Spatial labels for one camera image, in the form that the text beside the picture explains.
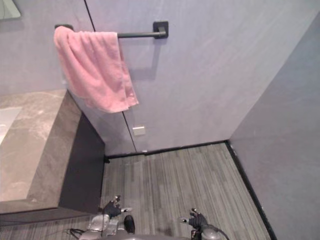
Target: light purple wall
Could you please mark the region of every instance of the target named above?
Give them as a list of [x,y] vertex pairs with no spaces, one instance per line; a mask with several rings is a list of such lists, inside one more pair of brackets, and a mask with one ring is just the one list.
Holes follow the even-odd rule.
[[231,137],[279,240],[320,238],[320,14]]
[[229,139],[318,12],[318,0],[89,0],[97,31],[121,39],[140,105],[125,112],[138,151]]
[[[55,24],[92,31],[83,0],[15,0],[20,18],[0,20],[0,95],[65,88],[53,42]],[[122,113],[104,114],[75,98],[109,154],[134,152]]]

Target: towel bar mount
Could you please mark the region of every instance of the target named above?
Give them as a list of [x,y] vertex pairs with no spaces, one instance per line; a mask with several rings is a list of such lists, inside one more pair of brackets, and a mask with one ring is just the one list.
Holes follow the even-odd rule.
[[[66,27],[74,30],[74,27],[70,24],[56,24],[54,28]],[[130,32],[130,33],[118,33],[119,39],[124,38],[149,38],[155,39],[167,39],[169,37],[169,22],[168,21],[155,21],[153,23],[153,32]]]

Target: marble countertop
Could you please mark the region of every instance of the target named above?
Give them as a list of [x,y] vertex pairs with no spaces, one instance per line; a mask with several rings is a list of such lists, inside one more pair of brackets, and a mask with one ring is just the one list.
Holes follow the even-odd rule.
[[0,145],[0,214],[58,205],[81,115],[65,89],[0,97],[0,109],[17,107]]

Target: sink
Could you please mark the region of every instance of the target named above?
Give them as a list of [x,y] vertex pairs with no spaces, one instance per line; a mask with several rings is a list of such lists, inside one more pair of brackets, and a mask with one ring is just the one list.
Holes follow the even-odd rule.
[[22,107],[0,109],[0,145],[21,110]]

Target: wood-grain floor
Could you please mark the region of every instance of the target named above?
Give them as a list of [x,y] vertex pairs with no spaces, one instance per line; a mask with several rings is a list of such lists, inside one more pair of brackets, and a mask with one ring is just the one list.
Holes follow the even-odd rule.
[[[177,219],[197,208],[232,240],[270,239],[224,143],[112,159],[105,165],[101,205],[115,195],[122,206],[133,207],[137,234],[190,237],[192,228]],[[0,240],[69,240],[63,230],[85,229],[88,221],[3,227]]]

